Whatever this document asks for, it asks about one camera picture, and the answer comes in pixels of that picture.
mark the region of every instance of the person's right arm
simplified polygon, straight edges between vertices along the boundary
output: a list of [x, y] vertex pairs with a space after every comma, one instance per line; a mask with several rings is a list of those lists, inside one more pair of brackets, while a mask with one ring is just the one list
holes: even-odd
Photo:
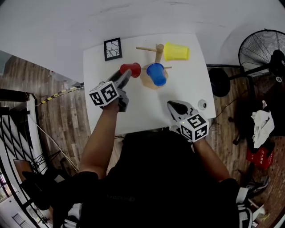
[[197, 153], [201, 159], [204, 169], [213, 179], [221, 182], [231, 178], [226, 166], [204, 138], [194, 142], [193, 146], [195, 153]]

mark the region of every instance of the electric fan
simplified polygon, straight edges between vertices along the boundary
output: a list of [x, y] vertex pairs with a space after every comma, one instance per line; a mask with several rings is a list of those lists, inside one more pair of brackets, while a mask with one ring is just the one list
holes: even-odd
[[230, 91], [230, 80], [239, 77], [253, 77], [272, 73], [278, 82], [285, 75], [285, 33], [275, 30], [261, 30], [248, 36], [241, 44], [239, 62], [244, 72], [227, 77], [222, 69], [211, 69], [209, 77], [213, 94], [218, 97]]

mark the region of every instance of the person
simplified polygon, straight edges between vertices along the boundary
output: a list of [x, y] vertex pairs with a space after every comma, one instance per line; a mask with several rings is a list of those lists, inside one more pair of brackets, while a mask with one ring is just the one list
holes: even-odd
[[104, 107], [81, 157], [80, 227], [110, 224], [238, 227], [239, 186], [205, 139], [175, 132], [127, 134], [115, 167], [118, 101]]

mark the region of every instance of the red cup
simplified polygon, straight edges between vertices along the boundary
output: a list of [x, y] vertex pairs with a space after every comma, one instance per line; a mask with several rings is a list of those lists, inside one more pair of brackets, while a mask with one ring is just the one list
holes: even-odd
[[128, 69], [132, 71], [132, 77], [138, 77], [141, 74], [142, 68], [137, 62], [121, 65], [121, 74], [125, 73]]

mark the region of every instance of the white towel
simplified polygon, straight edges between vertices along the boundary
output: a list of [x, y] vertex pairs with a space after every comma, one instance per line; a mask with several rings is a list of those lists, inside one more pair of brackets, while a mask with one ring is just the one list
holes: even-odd
[[265, 112], [259, 110], [253, 112], [251, 116], [254, 120], [254, 148], [259, 148], [266, 139], [269, 137], [269, 134], [274, 129], [274, 122], [271, 116], [271, 112]]

